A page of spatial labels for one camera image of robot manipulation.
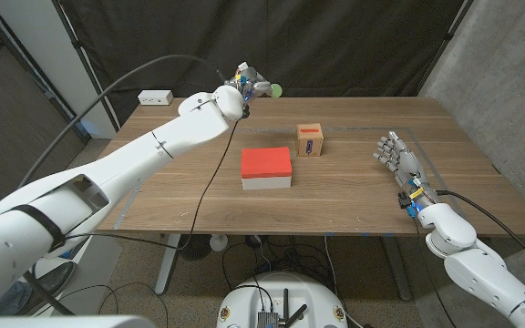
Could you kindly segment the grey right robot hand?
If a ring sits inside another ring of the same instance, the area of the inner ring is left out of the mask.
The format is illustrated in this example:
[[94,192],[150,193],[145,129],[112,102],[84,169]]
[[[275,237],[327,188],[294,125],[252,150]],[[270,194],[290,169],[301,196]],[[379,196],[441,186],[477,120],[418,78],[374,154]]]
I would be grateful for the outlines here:
[[395,175],[396,183],[405,192],[428,184],[424,166],[393,130],[377,142],[377,152],[373,157]]

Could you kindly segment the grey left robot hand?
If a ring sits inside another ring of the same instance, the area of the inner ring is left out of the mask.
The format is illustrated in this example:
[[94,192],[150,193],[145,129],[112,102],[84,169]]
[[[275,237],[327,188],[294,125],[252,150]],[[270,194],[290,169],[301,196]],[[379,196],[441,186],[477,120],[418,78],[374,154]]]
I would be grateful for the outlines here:
[[262,95],[271,96],[273,94],[273,84],[246,62],[238,65],[235,82],[246,101],[253,100]]

